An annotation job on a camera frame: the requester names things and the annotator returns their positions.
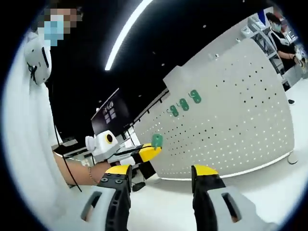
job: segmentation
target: face mask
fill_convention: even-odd
[[[272,28],[277,31],[277,32],[280,32],[281,31],[281,25],[278,25],[276,23],[273,23],[272,24]]]
[[[43,28],[38,28],[38,34],[43,36],[44,44],[47,47],[57,46],[58,40],[64,38],[64,16],[51,15],[50,21],[44,22]]]

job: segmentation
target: black shirt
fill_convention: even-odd
[[[276,32],[273,31],[278,37],[280,37],[281,39],[285,39],[284,35],[281,32]],[[290,46],[286,46],[286,45],[282,45],[280,43],[280,40],[275,36],[272,35],[272,38],[275,42],[275,45],[277,47],[277,51],[281,51],[284,53],[289,53],[289,54],[295,54],[295,45],[292,43],[290,44]],[[285,71],[289,70],[291,67],[295,66],[295,61],[293,59],[283,59],[281,58],[283,66]]]

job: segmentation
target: green plastic clip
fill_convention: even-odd
[[[170,111],[168,111],[168,109],[167,109],[167,113],[172,113],[174,117],[179,116],[179,112],[177,111],[177,108],[174,105],[170,106]]]
[[[201,97],[197,90],[192,90],[191,93],[188,93],[188,95],[193,99],[195,103],[200,103],[201,102]]]
[[[177,106],[182,107],[182,109],[184,111],[188,111],[189,110],[188,103],[187,103],[186,99],[184,99],[184,98],[180,99],[180,104],[179,105],[177,104]]]
[[[152,136],[151,146],[154,147],[154,150],[158,147],[163,148],[163,136],[160,134],[154,134]]]

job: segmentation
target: white pegboard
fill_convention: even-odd
[[[197,68],[190,82],[168,79],[170,96],[146,113],[134,128],[141,143],[155,133],[164,137],[163,151],[151,163],[163,178],[191,178],[191,165],[215,168],[221,176],[268,165],[294,148],[291,113],[277,74],[262,50],[245,39],[217,60]],[[188,96],[196,89],[199,104]],[[185,98],[190,109],[177,107]]]

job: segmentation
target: led light strip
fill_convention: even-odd
[[[123,29],[121,30],[121,33],[117,37],[115,44],[111,50],[111,53],[109,55],[105,71],[109,71],[111,69],[111,66],[115,60],[116,54],[118,53],[126,35],[128,34],[131,27],[134,25],[135,21],[138,19],[140,14],[144,11],[144,9],[152,2],[153,0],[143,0],[139,6],[135,9],[135,11],[131,14],[127,22],[125,23]]]
[[[249,173],[249,172],[253,172],[253,171],[256,171],[256,170],[259,170],[259,169],[262,169],[264,167],[267,167],[267,166],[270,166],[272,164],[275,164],[276,162],[286,158],[287,156],[289,156],[291,154],[292,151],[280,156],[279,158],[275,159],[275,160],[272,160],[266,164],[263,164],[263,165],[260,165],[258,167],[254,167],[254,168],[251,168],[251,169],[248,169],[248,170],[245,170],[245,171],[242,171],[242,172],[237,172],[237,173],[232,173],[232,174],[228,174],[228,175],[223,175],[223,176],[219,176],[220,178],[228,178],[228,177],[235,177],[235,176],[239,176],[239,175],[243,175],[243,174],[246,174],[246,173]],[[192,179],[190,178],[183,178],[183,179],[175,179],[175,178],[164,178],[164,177],[161,177],[161,179],[163,180],[178,180],[178,181],[191,181]]]

